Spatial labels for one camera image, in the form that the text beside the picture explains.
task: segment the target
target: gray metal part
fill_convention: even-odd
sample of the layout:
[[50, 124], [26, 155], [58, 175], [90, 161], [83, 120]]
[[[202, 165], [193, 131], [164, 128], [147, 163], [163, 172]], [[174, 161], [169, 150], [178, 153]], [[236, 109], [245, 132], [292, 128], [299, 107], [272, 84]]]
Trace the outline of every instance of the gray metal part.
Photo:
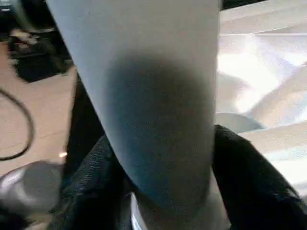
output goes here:
[[48, 0], [112, 148], [158, 205], [206, 197], [217, 0]]

